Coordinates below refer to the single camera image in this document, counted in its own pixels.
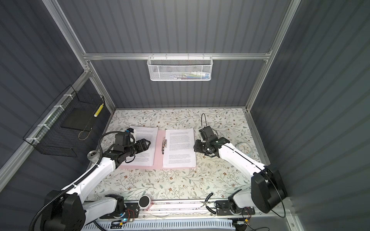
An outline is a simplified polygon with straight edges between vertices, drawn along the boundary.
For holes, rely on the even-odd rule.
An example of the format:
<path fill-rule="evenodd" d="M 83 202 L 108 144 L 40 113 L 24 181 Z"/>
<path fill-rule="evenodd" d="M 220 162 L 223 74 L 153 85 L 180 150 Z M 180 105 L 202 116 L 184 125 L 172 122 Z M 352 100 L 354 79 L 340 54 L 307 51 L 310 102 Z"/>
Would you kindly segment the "pink file folder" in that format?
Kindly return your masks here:
<path fill-rule="evenodd" d="M 156 146 L 155 146 L 155 154 L 154 154 L 154 161 L 152 166 L 134 166 L 131 164 L 123 163 L 121 164 L 118 169 L 149 169 L 149 170 L 160 170 L 160 169 L 195 169 L 197 168 L 197 165 L 190 167 L 190 166 L 184 166 L 184 167 L 164 167 L 163 166 L 163 157 L 164 154 L 162 154 L 162 143 L 163 138 L 165 138 L 165 133 L 167 131 L 165 130 L 158 130 L 157 133 L 157 140 L 156 140 Z"/>

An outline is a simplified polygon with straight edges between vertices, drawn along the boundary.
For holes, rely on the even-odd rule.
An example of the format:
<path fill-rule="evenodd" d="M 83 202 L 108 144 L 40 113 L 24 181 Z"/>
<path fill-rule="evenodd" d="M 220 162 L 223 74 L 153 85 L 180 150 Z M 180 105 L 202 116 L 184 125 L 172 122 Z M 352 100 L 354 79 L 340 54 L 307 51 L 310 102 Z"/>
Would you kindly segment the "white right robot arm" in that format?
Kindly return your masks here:
<path fill-rule="evenodd" d="M 250 180 L 249 193 L 238 190 L 228 197 L 233 213 L 246 207 L 256 207 L 263 213 L 269 213 L 288 196 L 281 174 L 275 166 L 266 166 L 253 160 L 228 139 L 217 137 L 210 126 L 199 132 L 201 139 L 195 141 L 195 152 L 227 161 Z"/>

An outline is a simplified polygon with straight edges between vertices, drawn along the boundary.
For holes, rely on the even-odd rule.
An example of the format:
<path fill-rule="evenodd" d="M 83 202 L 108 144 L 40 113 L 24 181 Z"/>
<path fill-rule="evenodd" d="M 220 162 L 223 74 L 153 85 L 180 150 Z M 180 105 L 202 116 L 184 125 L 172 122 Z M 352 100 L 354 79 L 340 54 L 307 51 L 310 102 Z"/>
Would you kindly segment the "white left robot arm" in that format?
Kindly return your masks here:
<path fill-rule="evenodd" d="M 108 194 L 102 199 L 87 202 L 93 189 L 122 163 L 131 163 L 136 154 L 147 151 L 151 142 L 136 139 L 132 128 L 113 131 L 115 142 L 104 151 L 99 145 L 99 158 L 85 173 L 63 189 L 50 191 L 43 207 L 32 219 L 29 230 L 33 231 L 40 220 L 42 231 L 80 231 L 85 225 L 96 223 L 105 215 L 122 218 L 126 214 L 124 198 Z"/>

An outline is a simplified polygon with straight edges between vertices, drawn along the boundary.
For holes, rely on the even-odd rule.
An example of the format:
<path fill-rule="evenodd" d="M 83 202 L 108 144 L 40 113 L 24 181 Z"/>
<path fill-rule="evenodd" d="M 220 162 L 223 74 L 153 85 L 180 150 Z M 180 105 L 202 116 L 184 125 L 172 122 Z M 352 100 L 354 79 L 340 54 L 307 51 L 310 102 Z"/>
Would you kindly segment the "printed white paper sheet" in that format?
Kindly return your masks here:
<path fill-rule="evenodd" d="M 154 165 L 158 128 L 131 126 L 130 129 L 134 131 L 135 145 L 133 147 L 137 149 L 137 153 L 128 157 L 122 163 L 122 166 L 129 168 L 152 167 Z"/>

